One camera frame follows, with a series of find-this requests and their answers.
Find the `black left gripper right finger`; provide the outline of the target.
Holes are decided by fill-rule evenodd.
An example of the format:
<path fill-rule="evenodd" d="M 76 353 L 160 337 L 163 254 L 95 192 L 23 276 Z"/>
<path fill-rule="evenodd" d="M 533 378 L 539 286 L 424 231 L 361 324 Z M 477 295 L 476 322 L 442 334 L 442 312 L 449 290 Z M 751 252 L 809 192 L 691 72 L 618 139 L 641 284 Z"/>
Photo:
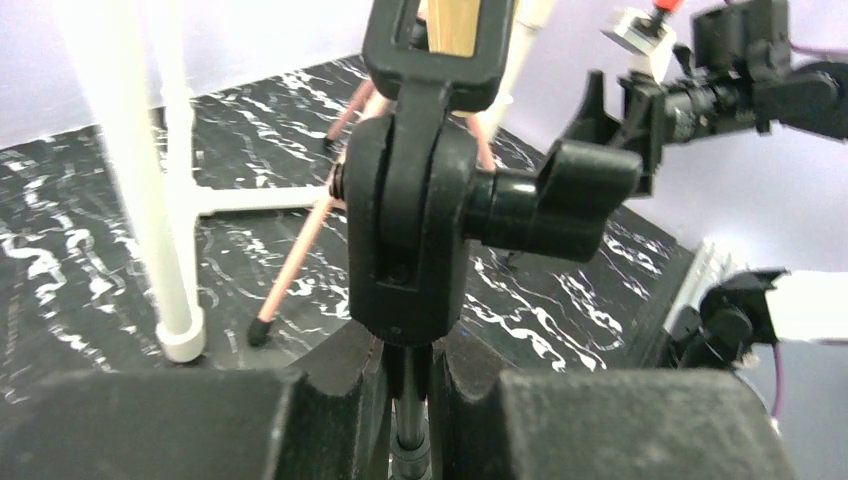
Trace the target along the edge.
<path fill-rule="evenodd" d="M 793 479 L 758 397 L 715 370 L 516 370 L 453 332 L 433 351 L 439 479 Z"/>

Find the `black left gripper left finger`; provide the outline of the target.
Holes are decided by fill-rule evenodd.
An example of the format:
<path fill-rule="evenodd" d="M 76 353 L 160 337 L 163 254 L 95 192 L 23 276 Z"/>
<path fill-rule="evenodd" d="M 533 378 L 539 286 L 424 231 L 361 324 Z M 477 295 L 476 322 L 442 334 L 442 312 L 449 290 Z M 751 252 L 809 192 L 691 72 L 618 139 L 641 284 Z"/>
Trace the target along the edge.
<path fill-rule="evenodd" d="M 5 479 L 383 479 L 381 384 L 295 370 L 74 372 L 1 417 Z"/>

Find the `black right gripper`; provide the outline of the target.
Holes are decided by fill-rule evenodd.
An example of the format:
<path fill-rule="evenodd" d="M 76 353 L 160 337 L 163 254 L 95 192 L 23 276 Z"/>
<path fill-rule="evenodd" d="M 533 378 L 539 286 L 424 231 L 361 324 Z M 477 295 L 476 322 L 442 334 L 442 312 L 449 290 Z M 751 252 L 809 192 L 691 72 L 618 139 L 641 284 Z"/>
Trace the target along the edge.
<path fill-rule="evenodd" d="M 653 194 L 666 146 L 756 127 L 750 88 L 740 78 L 701 75 L 660 84 L 643 74 L 630 74 L 620 77 L 619 85 L 624 93 L 621 122 L 605 110 L 604 73 L 588 72 L 579 108 L 559 137 L 559 155 L 578 149 L 639 154 L 642 173 L 632 193 L 636 198 Z"/>

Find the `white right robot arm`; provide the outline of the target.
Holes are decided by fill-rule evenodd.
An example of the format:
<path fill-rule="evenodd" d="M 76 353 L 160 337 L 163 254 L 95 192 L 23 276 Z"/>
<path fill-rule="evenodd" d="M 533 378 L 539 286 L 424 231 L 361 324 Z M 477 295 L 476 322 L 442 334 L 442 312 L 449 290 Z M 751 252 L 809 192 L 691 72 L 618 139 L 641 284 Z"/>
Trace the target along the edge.
<path fill-rule="evenodd" d="M 847 145 L 778 127 L 674 147 L 634 213 L 679 248 L 723 242 L 755 267 L 847 269 Z"/>

